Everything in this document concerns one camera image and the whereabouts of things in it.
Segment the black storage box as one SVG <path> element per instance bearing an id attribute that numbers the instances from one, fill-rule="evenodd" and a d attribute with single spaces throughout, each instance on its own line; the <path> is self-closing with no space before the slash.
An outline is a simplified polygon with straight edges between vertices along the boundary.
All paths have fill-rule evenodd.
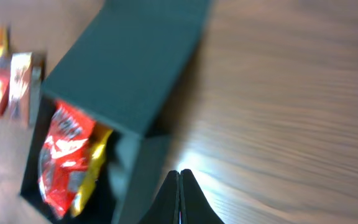
<path id="1" fill-rule="evenodd" d="M 202 38 L 210 0 L 106 1 L 51 71 L 29 148 L 21 197 L 50 223 L 38 185 L 39 154 L 55 100 L 109 126 L 108 161 L 84 212 L 63 223 L 137 223 L 152 203 L 169 132 L 156 123 Z"/>

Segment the large yellow snack bag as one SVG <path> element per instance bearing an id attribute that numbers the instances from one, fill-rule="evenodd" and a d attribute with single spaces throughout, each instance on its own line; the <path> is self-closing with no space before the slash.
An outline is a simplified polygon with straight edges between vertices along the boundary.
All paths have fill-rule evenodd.
<path id="1" fill-rule="evenodd" d="M 106 162 L 106 145 L 112 132 L 112 129 L 99 123 L 93 129 L 88 169 L 71 204 L 70 213 L 72 217 L 77 217 L 82 213 L 96 188 L 96 181 L 103 164 Z"/>

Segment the brown Pocky box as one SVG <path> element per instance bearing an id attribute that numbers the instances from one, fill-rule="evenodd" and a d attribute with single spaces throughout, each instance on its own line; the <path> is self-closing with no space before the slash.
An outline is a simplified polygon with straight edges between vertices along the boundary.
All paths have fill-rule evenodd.
<path id="1" fill-rule="evenodd" d="M 8 115 L 25 128 L 33 126 L 37 119 L 44 65 L 45 55 L 41 53 L 15 53 L 11 58 Z"/>

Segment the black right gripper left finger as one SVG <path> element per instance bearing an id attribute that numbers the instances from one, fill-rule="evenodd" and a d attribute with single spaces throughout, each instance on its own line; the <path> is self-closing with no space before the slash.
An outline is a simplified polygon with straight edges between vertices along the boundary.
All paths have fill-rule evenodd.
<path id="1" fill-rule="evenodd" d="M 171 170 L 139 224 L 179 224 L 180 175 Z"/>

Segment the red Hacks candy bag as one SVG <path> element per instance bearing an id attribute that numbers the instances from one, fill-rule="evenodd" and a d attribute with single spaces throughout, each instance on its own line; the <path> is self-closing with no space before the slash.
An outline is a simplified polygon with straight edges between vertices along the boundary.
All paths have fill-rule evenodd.
<path id="1" fill-rule="evenodd" d="M 70 209 L 88 170 L 88 149 L 96 121 L 64 101 L 56 101 L 55 106 L 38 169 L 42 200 L 60 220 Z"/>

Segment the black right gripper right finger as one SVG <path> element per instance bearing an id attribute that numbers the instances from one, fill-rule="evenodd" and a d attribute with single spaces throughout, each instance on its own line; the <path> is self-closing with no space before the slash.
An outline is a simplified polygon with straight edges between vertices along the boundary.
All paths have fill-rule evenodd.
<path id="1" fill-rule="evenodd" d="M 224 224 L 211 208 L 190 169 L 180 172 L 180 206 L 183 224 Z"/>

